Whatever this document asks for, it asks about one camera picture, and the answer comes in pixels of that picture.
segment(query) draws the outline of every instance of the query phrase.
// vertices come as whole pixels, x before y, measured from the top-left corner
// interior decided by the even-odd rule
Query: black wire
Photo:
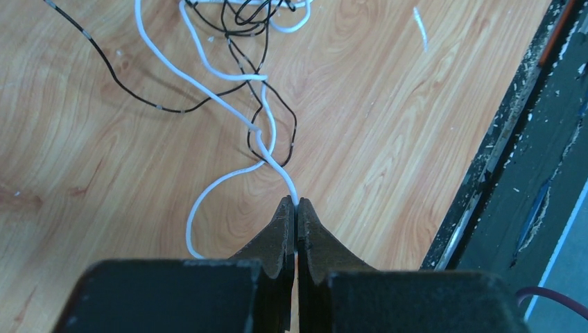
[[[243,66],[241,65],[241,62],[239,61],[239,58],[237,57],[237,55],[235,54],[235,52],[233,51],[233,46],[234,48],[237,50],[237,52],[241,55],[241,57],[243,57],[245,59],[245,61],[251,66],[251,68],[254,70],[255,74],[259,74],[259,70],[260,68],[263,66],[263,63],[266,59],[267,53],[268,53],[268,41],[269,41],[269,23],[270,23],[270,18],[276,13],[277,9],[281,6],[281,4],[283,2],[285,2],[288,7],[290,8],[290,10],[294,11],[295,7],[294,5],[291,3],[291,0],[280,0],[278,2],[278,4],[275,6],[275,8],[272,10],[271,9],[271,0],[266,0],[264,1],[255,11],[254,13],[248,17],[247,19],[243,19],[240,16],[241,11],[243,10],[243,8],[245,8],[245,6],[247,6],[251,0],[246,0],[243,2],[242,6],[238,9],[235,10],[231,4],[229,3],[228,0],[225,0],[223,2],[223,9],[221,11],[221,24],[223,25],[222,28],[219,28],[215,25],[213,25],[210,21],[208,21],[207,19],[204,18],[203,15],[200,14],[200,12],[198,11],[198,9],[196,8],[196,6],[198,5],[198,2],[195,2],[194,4],[189,3],[187,0],[185,0],[187,4],[189,4],[194,11],[196,12],[196,14],[209,26],[211,26],[212,28],[214,28],[217,31],[220,31],[222,33],[224,33],[225,37],[227,38],[228,41],[228,47],[230,50],[231,55],[233,56],[233,59],[235,59],[235,61],[237,62],[237,64],[239,65],[239,69],[241,70],[242,74],[245,74],[245,71],[243,69]],[[198,104],[196,104],[195,106],[193,106],[192,108],[189,109],[185,109],[185,110],[176,110],[176,109],[171,109],[171,108],[165,108],[162,105],[153,103],[151,101],[148,101],[146,99],[144,99],[143,97],[138,96],[137,94],[135,94],[131,89],[127,88],[120,80],[119,78],[116,76],[116,72],[114,71],[114,68],[112,67],[112,65],[110,64],[110,61],[108,60],[108,58],[106,57],[106,55],[104,54],[104,52],[102,51],[102,49],[100,48],[100,46],[94,41],[94,39],[92,38],[92,36],[78,23],[76,22],[73,18],[71,18],[71,16],[69,16],[65,11],[63,11],[61,8],[59,8],[57,5],[55,5],[51,0],[43,0],[43,2],[47,3],[50,7],[52,7],[55,11],[57,11],[61,16],[63,16],[67,21],[69,21],[69,23],[71,23],[71,25],[75,26],[89,41],[90,44],[92,44],[92,46],[96,49],[96,51],[98,52],[98,54],[100,55],[100,57],[102,58],[103,62],[106,64],[106,67],[108,68],[108,71],[110,72],[110,75],[112,77],[112,79],[114,80],[114,82],[125,92],[127,92],[129,95],[131,95],[132,97],[134,97],[135,99],[153,106],[154,108],[157,108],[159,110],[163,110],[166,112],[172,112],[172,113],[188,113],[188,112],[192,112],[196,109],[198,109],[199,107],[201,107],[202,105],[206,104],[206,102],[212,100],[212,98],[207,97],[205,99],[203,99],[201,102],[199,102]],[[229,7],[230,10],[235,14],[235,23],[237,23],[240,26],[245,26],[245,25],[251,25],[251,27],[249,28],[245,28],[242,30],[237,30],[237,31],[230,31],[227,29],[226,24],[225,24],[225,20],[224,20],[224,16],[225,16],[225,9],[226,7]],[[267,15],[266,17],[264,17],[262,20],[259,21],[255,21],[254,19],[257,17],[257,15],[259,15],[259,13],[263,10],[264,6],[268,6],[268,10],[267,10]],[[265,45],[263,47],[263,55],[261,58],[261,61],[259,63],[259,65],[257,67],[255,67],[253,65],[253,63],[251,62],[251,60],[249,59],[249,57],[247,57],[239,48],[239,46],[236,45],[236,43],[230,38],[231,36],[235,36],[235,37],[250,37],[250,36],[257,36],[260,35],[262,33],[266,33],[266,38],[265,38]],[[292,140],[290,143],[290,149],[288,152],[288,157],[286,158],[285,162],[283,162],[282,164],[280,164],[282,167],[286,166],[286,164],[290,161],[290,158],[292,156],[292,152],[293,152],[293,148],[294,148],[294,139],[296,136],[296,128],[297,128],[297,117],[296,114],[294,113],[294,111],[292,111],[290,109],[290,107],[286,104],[286,102],[284,102],[283,98],[278,94],[278,92],[271,86],[269,85],[266,81],[262,81],[262,83],[264,85],[266,85],[275,95],[276,97],[280,100],[280,102],[282,103],[282,105],[284,105],[284,107],[292,114],[293,118],[294,118],[294,129],[293,129],[293,134],[292,134]],[[257,108],[256,112],[254,113],[251,123],[255,122],[255,119],[257,118],[257,115],[261,112],[261,110],[263,109],[263,105],[261,103],[261,99],[259,98],[259,96],[257,96],[257,93],[255,92],[253,86],[251,85],[250,81],[245,81],[239,85],[237,85],[236,87],[229,89],[227,91],[224,92],[220,92],[217,93],[217,96],[225,96],[227,94],[231,94],[232,92],[235,92],[239,89],[241,89],[242,87],[248,86],[253,94],[253,96],[255,97],[255,99],[257,100],[257,102],[259,103],[259,107]],[[253,150],[253,148],[251,147],[251,143],[250,143],[250,136],[251,136],[251,131],[248,131],[247,133],[247,146],[250,149],[250,151],[259,159],[263,160],[264,162],[267,162],[260,154],[258,154],[256,151]]]

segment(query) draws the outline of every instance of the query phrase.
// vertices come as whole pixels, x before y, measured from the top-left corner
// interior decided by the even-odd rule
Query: wooden table
[[[130,1],[57,4],[140,95],[173,108],[203,99],[140,40]],[[300,31],[272,31],[265,73],[299,117],[286,170],[367,263],[419,267],[547,5],[315,0]],[[208,6],[218,17],[220,6]],[[276,19],[295,22],[302,12]],[[192,14],[213,66],[237,73],[226,41]],[[46,332],[91,263],[188,257],[192,202],[256,161],[246,127],[218,104],[167,114],[129,97],[88,41],[41,1],[5,3],[0,22],[0,331]],[[180,68],[214,91],[234,85],[204,70],[176,1],[144,1],[144,22]],[[261,55],[260,39],[242,43]],[[249,92],[227,101],[252,115]],[[282,160],[292,122],[275,98],[270,104]],[[287,193],[268,166],[222,184],[195,219],[197,250],[231,255]]]

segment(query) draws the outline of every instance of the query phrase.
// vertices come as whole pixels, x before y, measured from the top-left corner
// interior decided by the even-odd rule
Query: white wire
[[[270,106],[268,105],[266,95],[267,95],[267,87],[265,85],[263,85],[261,87],[261,103],[263,104],[263,108],[266,111],[266,114],[268,115],[268,119],[270,120],[270,129],[271,129],[272,136],[270,139],[270,148],[268,149],[268,152],[271,154],[274,150],[275,142],[276,142],[276,125],[275,125],[274,116],[270,110]],[[206,198],[206,196],[208,195],[208,193],[210,193],[210,191],[212,191],[215,187],[219,186],[219,184],[224,182],[225,180],[233,178],[234,176],[241,175],[243,173],[255,171],[259,167],[261,167],[263,164],[265,164],[265,162],[260,161],[260,162],[257,162],[256,164],[253,164],[252,166],[250,166],[248,168],[244,168],[241,170],[235,170],[233,172],[227,173],[223,177],[220,177],[219,179],[215,180],[212,184],[208,185],[208,187],[199,195],[199,197],[196,199],[196,201],[192,205],[192,209],[190,210],[190,215],[188,215],[188,221],[186,223],[186,245],[188,246],[188,252],[190,252],[190,254],[193,257],[195,257],[196,259],[204,259],[204,257],[200,253],[198,253],[198,252],[196,252],[196,250],[194,250],[194,247],[192,245],[192,225],[193,225],[193,221],[194,221],[194,216],[196,215],[196,212],[198,211],[198,207],[200,207],[200,204],[202,203],[204,198]]]
[[[196,29],[192,25],[192,22],[190,21],[190,18],[188,17],[188,14],[186,13],[186,2],[185,1],[180,1],[180,12],[182,13],[182,18],[184,19],[184,23],[188,27],[188,30],[190,30],[190,34],[192,35],[192,39],[194,40],[194,43],[196,43],[196,50],[198,50],[198,54],[200,54],[200,58],[202,59],[202,63],[204,64],[204,67],[206,67],[206,69],[208,69],[212,74],[216,75],[219,78],[222,78],[223,80],[228,80],[228,81],[245,81],[245,80],[265,81],[268,79],[267,75],[259,75],[259,74],[232,75],[232,74],[225,74],[225,73],[213,68],[208,63],[208,59],[206,58],[206,55],[204,53],[204,49],[202,48],[202,43],[200,43],[200,38],[198,38],[198,34],[196,32]]]
[[[190,3],[194,4],[195,2],[198,3],[223,3],[225,2],[225,0],[189,0]],[[244,0],[229,0],[230,3],[235,3],[237,5],[242,5],[243,2],[245,2]],[[251,2],[248,3],[248,5],[252,5],[252,6],[259,6],[263,3],[264,1],[261,0],[252,0]],[[279,3],[279,0],[272,0],[272,6],[277,6],[277,4]],[[293,3],[294,7],[296,8],[302,8],[305,6],[304,3],[302,2],[298,2],[298,3]],[[288,8],[288,4],[286,4],[285,1],[282,1],[282,3],[279,5],[282,8]]]
[[[201,90],[206,95],[208,95],[211,99],[213,99],[217,103],[221,104],[224,108],[229,110],[235,117],[237,117],[239,120],[241,120],[250,130],[255,132],[257,146],[259,147],[261,154],[266,159],[266,161],[268,161],[268,164],[274,170],[276,170],[280,174],[280,176],[284,179],[284,182],[286,182],[286,185],[288,186],[288,189],[290,191],[292,202],[293,202],[294,206],[297,208],[298,203],[300,202],[300,199],[298,198],[298,194],[296,192],[296,187],[295,187],[294,183],[292,182],[292,179],[290,178],[288,173],[284,170],[284,168],[282,168],[273,159],[271,153],[263,145],[263,140],[261,138],[261,129],[258,128],[257,126],[255,126],[253,123],[250,123],[249,120],[247,120],[247,118],[245,118],[245,116],[243,116],[239,111],[237,111],[235,108],[233,108],[229,103],[225,102],[221,97],[215,95],[208,88],[206,88],[204,85],[202,85],[201,83],[196,81],[194,78],[192,78],[188,74],[184,73],[183,71],[180,71],[176,66],[174,66],[165,57],[165,55],[163,55],[163,53],[157,48],[157,46],[155,46],[155,44],[153,44],[153,42],[151,41],[151,39],[147,35],[147,32],[145,31],[145,28],[143,26],[143,18],[141,16],[141,0],[135,0],[135,21],[137,23],[137,30],[139,30],[139,34],[140,34],[141,38],[143,39],[145,44],[147,44],[149,49],[151,49],[151,51],[159,58],[159,60],[161,60],[161,62],[164,63],[164,65],[166,65],[174,74],[176,74],[180,78],[183,78],[184,80],[190,82],[194,87],[197,87],[199,90]]]
[[[290,27],[284,27],[284,26],[278,26],[276,23],[274,23],[274,19],[271,18],[270,19],[270,25],[276,29],[277,31],[281,32],[281,33],[293,33],[295,31],[297,31],[298,29],[300,29],[303,25],[305,25],[308,20],[311,18],[311,0],[305,0],[304,2],[304,8],[306,10],[306,13],[304,14],[304,17],[300,20],[300,22],[296,23],[293,26]]]

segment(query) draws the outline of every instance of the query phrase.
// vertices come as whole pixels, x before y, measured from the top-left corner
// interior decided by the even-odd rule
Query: purple cable
[[[543,287],[526,287],[518,290],[515,295],[517,297],[517,304],[519,306],[528,297],[535,295],[543,296],[549,298],[550,300],[554,300],[560,303],[561,305],[564,305],[565,307],[581,315],[582,317],[584,317],[584,319],[588,321],[588,308],[571,299],[570,297],[562,295],[561,293],[558,293],[551,289]]]

